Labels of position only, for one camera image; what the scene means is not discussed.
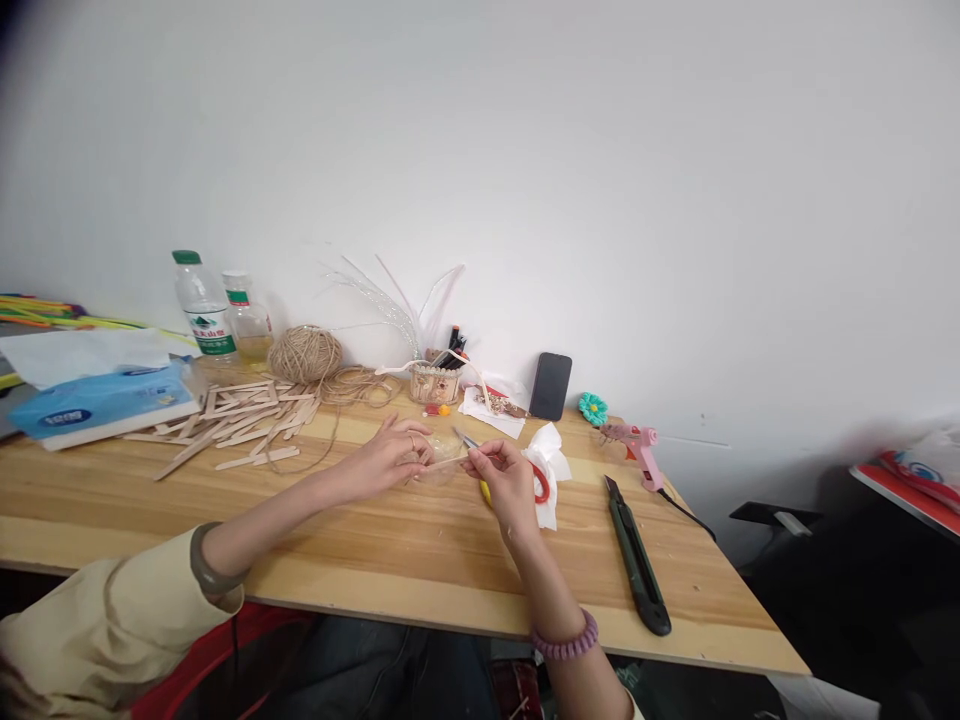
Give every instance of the person's left hand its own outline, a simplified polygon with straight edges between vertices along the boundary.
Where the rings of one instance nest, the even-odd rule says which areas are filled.
[[[398,422],[397,413],[393,413],[366,445],[305,480],[322,488],[326,507],[366,500],[426,471],[433,461],[433,448],[424,435],[432,434],[430,428],[416,420]],[[418,462],[398,464],[413,452],[417,453]]]

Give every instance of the smartphone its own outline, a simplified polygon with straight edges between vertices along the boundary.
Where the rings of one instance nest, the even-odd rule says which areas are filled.
[[[533,383],[530,414],[544,420],[559,420],[567,399],[570,370],[573,360],[566,355],[541,353],[537,364],[537,379]]]

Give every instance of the hand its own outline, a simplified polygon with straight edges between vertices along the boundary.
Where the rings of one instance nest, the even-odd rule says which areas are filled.
[[[322,486],[326,507],[372,498],[427,469],[433,461],[433,448],[424,435],[432,434],[430,428],[415,420],[397,422],[397,413],[393,413],[366,445],[307,479]],[[414,452],[417,462],[400,463]]]
[[[539,537],[530,461],[506,440],[485,442],[468,454],[470,459],[461,467],[470,477],[486,480],[490,486],[493,512],[504,541]]]

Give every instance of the pink glue gun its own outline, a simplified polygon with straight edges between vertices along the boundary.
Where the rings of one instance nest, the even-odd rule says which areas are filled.
[[[636,425],[606,423],[600,426],[600,444],[605,445],[619,440],[627,446],[627,459],[636,460],[643,472],[643,486],[650,492],[663,487],[663,475],[653,459],[654,445],[657,444],[657,431],[653,428],[638,428]]]

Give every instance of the pen holder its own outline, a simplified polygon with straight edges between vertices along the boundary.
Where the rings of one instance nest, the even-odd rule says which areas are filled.
[[[460,394],[462,368],[444,370],[432,365],[410,366],[410,399],[421,405],[451,405]]]

